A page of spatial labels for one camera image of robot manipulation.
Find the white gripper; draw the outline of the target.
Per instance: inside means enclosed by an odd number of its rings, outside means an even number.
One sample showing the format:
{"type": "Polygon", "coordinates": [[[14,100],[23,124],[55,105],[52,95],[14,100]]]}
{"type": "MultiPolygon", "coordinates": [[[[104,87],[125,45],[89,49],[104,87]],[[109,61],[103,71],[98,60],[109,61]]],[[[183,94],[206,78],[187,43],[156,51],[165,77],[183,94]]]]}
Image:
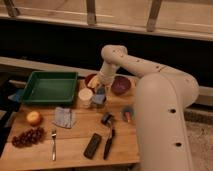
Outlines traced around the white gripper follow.
{"type": "MultiPolygon", "coordinates": [[[[114,80],[116,67],[113,64],[104,62],[100,71],[98,72],[98,80],[102,85],[105,85],[106,96],[110,94],[110,84],[114,80]]],[[[97,86],[96,94],[101,94],[101,85],[97,86]]]]}

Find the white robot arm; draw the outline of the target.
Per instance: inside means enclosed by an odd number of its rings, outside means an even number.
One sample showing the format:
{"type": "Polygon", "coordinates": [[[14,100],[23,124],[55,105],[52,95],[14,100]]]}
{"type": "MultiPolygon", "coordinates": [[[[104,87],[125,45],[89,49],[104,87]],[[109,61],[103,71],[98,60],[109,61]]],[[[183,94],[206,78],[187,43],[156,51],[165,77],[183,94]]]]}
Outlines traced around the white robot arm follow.
{"type": "Polygon", "coordinates": [[[139,78],[134,113],[141,170],[194,171],[184,109],[198,98],[197,80],[178,69],[131,56],[121,45],[104,46],[101,56],[101,84],[112,83],[120,67],[139,78]]]}

